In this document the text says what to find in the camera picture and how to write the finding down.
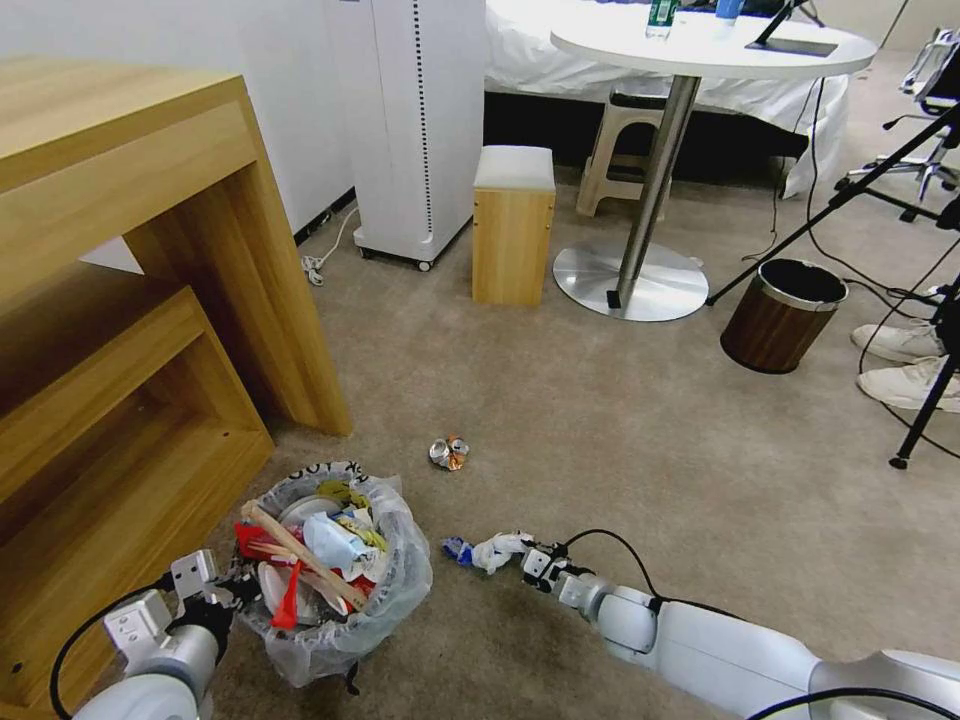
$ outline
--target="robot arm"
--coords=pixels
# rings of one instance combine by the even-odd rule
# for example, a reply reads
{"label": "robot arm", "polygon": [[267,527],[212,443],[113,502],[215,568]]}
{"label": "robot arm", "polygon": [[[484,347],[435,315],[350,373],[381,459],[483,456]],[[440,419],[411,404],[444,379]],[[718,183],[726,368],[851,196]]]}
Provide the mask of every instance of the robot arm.
{"label": "robot arm", "polygon": [[[597,628],[609,652],[662,676],[674,687],[738,717],[806,693],[879,687],[960,712],[960,664],[883,651],[853,663],[820,660],[799,640],[769,628],[679,601],[614,586],[557,557],[555,546],[530,547],[524,580],[554,595]],[[883,699],[843,698],[799,706],[782,720],[883,720],[936,717]]]}
{"label": "robot arm", "polygon": [[234,613],[259,594],[250,577],[220,577],[200,550],[170,566],[179,598],[174,619],[150,590],[104,618],[127,658],[124,679],[87,703],[76,720],[206,720],[208,688],[227,648]]}

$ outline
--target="person's foot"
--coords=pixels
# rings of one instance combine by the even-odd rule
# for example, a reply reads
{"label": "person's foot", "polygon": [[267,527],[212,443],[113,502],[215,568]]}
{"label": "person's foot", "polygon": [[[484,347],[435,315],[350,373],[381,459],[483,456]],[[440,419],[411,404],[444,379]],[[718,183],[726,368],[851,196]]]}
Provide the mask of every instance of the person's foot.
{"label": "person's foot", "polygon": [[[919,410],[926,402],[930,388],[946,361],[945,357],[921,358],[914,360],[911,365],[899,368],[870,370],[857,378],[857,385],[867,395],[885,405],[904,410]],[[960,413],[960,379],[956,375],[947,384],[937,407],[947,412]]]}
{"label": "person's foot", "polygon": [[895,362],[913,362],[919,358],[946,354],[933,325],[925,320],[913,320],[911,323],[913,327],[910,328],[884,326],[879,331],[876,325],[862,325],[850,334],[850,339],[861,350],[866,348],[872,355]]}

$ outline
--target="tripod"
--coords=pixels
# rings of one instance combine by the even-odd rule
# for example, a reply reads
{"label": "tripod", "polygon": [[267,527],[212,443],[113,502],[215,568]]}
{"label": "tripod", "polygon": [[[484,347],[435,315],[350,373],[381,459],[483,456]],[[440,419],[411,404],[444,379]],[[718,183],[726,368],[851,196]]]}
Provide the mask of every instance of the tripod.
{"label": "tripod", "polygon": [[912,153],[918,147],[923,145],[927,140],[936,135],[940,130],[945,128],[947,125],[958,125],[960,124],[960,103],[957,103],[951,107],[947,112],[939,117],[935,118],[932,123],[927,127],[917,133],[912,140],[909,140],[905,143],[899,150],[893,153],[890,157],[884,160],[882,163],[877,165],[873,170],[871,170],[867,175],[864,175],[858,181],[850,183],[838,189],[837,194],[834,195],[830,200],[827,201],[827,207],[817,213],[815,216],[810,218],[807,222],[800,226],[796,231],[791,233],[786,237],[782,242],[775,245],[771,248],[763,257],[757,260],[753,265],[748,267],[742,273],[737,275],[733,280],[727,283],[723,288],[718,292],[715,292],[713,295],[707,298],[706,304],[713,306],[717,300],[722,298],[728,292],[733,290],[737,285],[742,283],[748,277],[752,277],[753,274],[757,271],[763,263],[765,263],[770,258],[776,257],[786,248],[793,245],[797,240],[803,237],[807,231],[812,230],[817,225],[819,225],[824,218],[832,215],[834,212],[842,208],[848,202],[853,200],[858,195],[873,195],[876,194],[871,188],[870,185],[880,177],[881,175],[886,174],[891,168],[899,164],[907,155]]}
{"label": "tripod", "polygon": [[[951,205],[960,205],[960,201],[955,200]],[[960,275],[957,275],[957,279],[950,285],[946,299],[940,303],[930,322],[938,328],[937,334],[947,350],[947,360],[931,386],[923,407],[917,413],[917,418],[910,426],[910,432],[907,433],[903,445],[897,450],[896,456],[890,458],[890,464],[897,470],[907,469],[910,455],[920,441],[923,431],[926,430],[930,418],[933,417],[933,411],[937,409],[937,404],[943,397],[953,374],[960,369]]]}
{"label": "tripod", "polygon": [[[752,277],[757,271],[757,268],[759,268],[763,263],[779,255],[787,247],[803,237],[807,231],[816,227],[816,225],[822,222],[824,218],[839,210],[858,195],[873,195],[874,197],[879,197],[882,200],[893,202],[894,204],[899,205],[900,201],[896,201],[893,198],[874,191],[872,188],[870,188],[870,185],[878,177],[888,172],[894,166],[898,165],[907,155],[916,150],[920,145],[940,132],[942,128],[948,125],[951,127],[956,127],[958,122],[960,122],[960,103],[954,105],[943,115],[937,117],[930,125],[917,133],[912,140],[905,143],[899,150],[877,165],[877,167],[871,170],[867,175],[864,175],[863,178],[854,183],[841,183],[837,187],[837,194],[827,202],[827,207],[817,213],[817,215],[814,217],[807,220],[807,222],[804,223],[798,230],[792,233],[789,237],[785,238],[783,242],[771,248],[763,257],[740,273],[740,275],[738,275],[736,278],[727,283],[719,292],[716,292],[708,297],[706,304],[713,306],[717,300],[722,298],[737,285],[742,283],[748,277]],[[945,230],[960,230],[960,199],[951,202],[940,215],[935,215],[934,213],[929,213],[923,210],[920,211],[920,214],[936,219],[937,227]],[[906,470],[910,460],[910,455],[919,442],[920,437],[923,435],[923,431],[926,429],[927,424],[930,422],[930,418],[933,416],[933,411],[936,410],[940,399],[943,397],[943,393],[947,389],[947,385],[950,383],[950,380],[953,377],[953,374],[960,369],[960,275],[957,276],[957,279],[949,287],[946,298],[937,308],[937,312],[934,314],[931,322],[939,327],[938,335],[946,347],[947,360],[944,363],[943,369],[941,370],[933,386],[930,388],[930,393],[927,395],[927,399],[924,402],[923,407],[917,414],[916,420],[914,420],[913,425],[911,425],[910,431],[907,434],[906,439],[903,441],[903,445],[901,445],[900,449],[897,451],[896,457],[890,459],[890,464],[898,470]]]}

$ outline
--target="white bedsheet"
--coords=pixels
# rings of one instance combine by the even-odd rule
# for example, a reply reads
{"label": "white bedsheet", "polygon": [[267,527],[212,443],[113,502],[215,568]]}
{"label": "white bedsheet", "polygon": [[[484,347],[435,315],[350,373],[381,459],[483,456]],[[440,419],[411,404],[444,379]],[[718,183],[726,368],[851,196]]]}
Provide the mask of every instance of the white bedsheet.
{"label": "white bedsheet", "polygon": [[[586,60],[559,50],[550,42],[552,18],[576,6],[585,17],[616,13],[622,22],[645,25],[649,5],[597,3],[594,0],[487,0],[490,61],[487,89],[551,95],[604,102],[613,85],[625,83],[631,92],[666,95],[669,78]],[[810,137],[816,83],[809,80],[724,80],[705,78],[697,102],[760,118],[784,130]],[[832,179],[847,124],[849,77],[827,78],[817,122],[817,166],[821,178]],[[784,194],[810,188],[813,164],[810,149],[790,171]]]}

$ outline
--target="wooden desk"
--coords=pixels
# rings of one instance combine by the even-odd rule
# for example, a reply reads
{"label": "wooden desk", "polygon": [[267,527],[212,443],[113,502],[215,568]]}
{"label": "wooden desk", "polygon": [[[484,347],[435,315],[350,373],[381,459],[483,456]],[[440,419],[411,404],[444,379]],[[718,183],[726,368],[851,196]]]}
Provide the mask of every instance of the wooden desk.
{"label": "wooden desk", "polygon": [[350,433],[243,78],[0,62],[0,304],[118,235],[193,288],[262,414]]}
{"label": "wooden desk", "polygon": [[[118,235],[146,277],[76,262]],[[69,634],[204,541],[257,409],[350,432],[243,80],[0,61],[0,717],[52,717]],[[69,709],[114,656],[77,644]]]}

